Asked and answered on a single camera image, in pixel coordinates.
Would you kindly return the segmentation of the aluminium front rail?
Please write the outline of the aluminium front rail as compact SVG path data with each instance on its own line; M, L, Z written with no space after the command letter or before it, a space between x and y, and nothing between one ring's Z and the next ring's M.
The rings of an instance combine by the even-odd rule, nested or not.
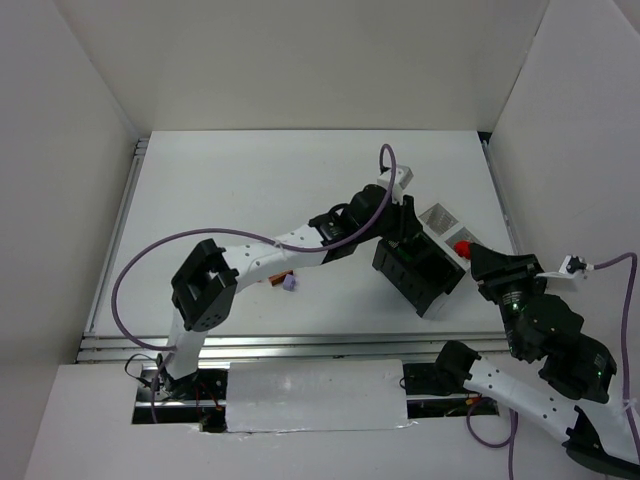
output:
M486 354L509 351L503 334L426 333L298 336L224 336L204 341L202 362L260 361L275 359L429 359L437 356L449 340L460 341Z

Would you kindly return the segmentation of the white taped cover sheet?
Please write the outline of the white taped cover sheet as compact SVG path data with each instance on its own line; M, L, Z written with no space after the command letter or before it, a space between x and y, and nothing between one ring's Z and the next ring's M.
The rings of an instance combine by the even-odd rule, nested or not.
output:
M399 360L233 363L232 433L385 431L410 425Z

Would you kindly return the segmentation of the red curved lego with green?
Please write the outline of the red curved lego with green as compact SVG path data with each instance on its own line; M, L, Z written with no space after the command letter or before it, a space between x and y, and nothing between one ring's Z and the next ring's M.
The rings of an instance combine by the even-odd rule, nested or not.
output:
M458 241L454 244L453 250L458 256L466 260L471 259L471 243L466 240Z

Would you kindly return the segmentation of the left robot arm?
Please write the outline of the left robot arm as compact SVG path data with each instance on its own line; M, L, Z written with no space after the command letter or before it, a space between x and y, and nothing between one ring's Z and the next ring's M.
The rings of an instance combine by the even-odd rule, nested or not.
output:
M198 383L198 361L208 332L224 322L235 295L287 270L316 267L351 255L371 239L395 242L423 232L406 195L399 202L385 188L368 185L339 204L274 241L222 247L199 242L171 280L174 319L168 344L176 349L160 378L178 398Z

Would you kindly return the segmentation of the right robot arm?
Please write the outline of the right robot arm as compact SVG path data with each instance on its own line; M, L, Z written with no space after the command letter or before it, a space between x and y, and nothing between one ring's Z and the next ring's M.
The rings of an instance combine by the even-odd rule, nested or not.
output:
M548 280L573 280L594 265L568 255L558 271L547 272L533 254L506 255L467 241L454 249L469 260L481 296L499 308L510 355L541 362L538 376L551 390L532 388L460 341L439 353L438 380L538 424L591 471L638 478L639 414L630 398L629 362L615 361L603 343L583 334L583 317L546 291Z

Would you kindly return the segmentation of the lavender lego brick front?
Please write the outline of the lavender lego brick front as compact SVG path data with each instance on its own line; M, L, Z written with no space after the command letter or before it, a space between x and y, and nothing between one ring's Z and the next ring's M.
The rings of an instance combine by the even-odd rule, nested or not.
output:
M296 289L297 280L293 274L287 274L282 282L283 289L286 291L294 291Z

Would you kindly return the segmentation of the aluminium right rail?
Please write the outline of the aluminium right rail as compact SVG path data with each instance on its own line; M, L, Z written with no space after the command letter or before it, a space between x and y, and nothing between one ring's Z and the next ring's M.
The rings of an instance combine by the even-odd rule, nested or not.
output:
M491 179L492 179L492 183L497 195L497 199L498 199L498 203L500 205L500 209L501 209L501 215L503 217L504 223L505 223L505 227L510 239L510 243L512 245L512 248L514 250L515 253L519 253L520 252L520 245L519 245L519 241L517 239L516 236L516 232L514 231L514 225L512 222L512 218L508 209L508 205L506 203L506 199L504 196L504 191L498 176L498 171L496 169L496 165L495 162L493 160L493 156L491 154L490 151L490 140L491 140L491 136L492 133L491 132L485 132L485 131L478 131L477 132L478 137L479 137L479 141L483 150L483 154L486 160L486 164L487 164L487 168L489 170Z

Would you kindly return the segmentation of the black compartment container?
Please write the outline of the black compartment container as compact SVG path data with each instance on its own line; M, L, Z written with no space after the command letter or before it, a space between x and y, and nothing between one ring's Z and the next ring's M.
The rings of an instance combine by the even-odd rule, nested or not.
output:
M421 318L434 320L470 271L470 260L453 250L461 240L480 239L451 210L435 203L417 215L424 237L415 246L378 242L372 266L408 300Z

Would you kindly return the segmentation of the red brown lego brick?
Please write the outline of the red brown lego brick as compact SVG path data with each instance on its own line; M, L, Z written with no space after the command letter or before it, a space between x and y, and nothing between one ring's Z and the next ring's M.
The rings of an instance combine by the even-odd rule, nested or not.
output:
M270 276L268 280L272 286L276 286L276 285L282 284L285 281L286 277L292 274L293 274L292 271L285 271L285 272L281 272L279 274Z

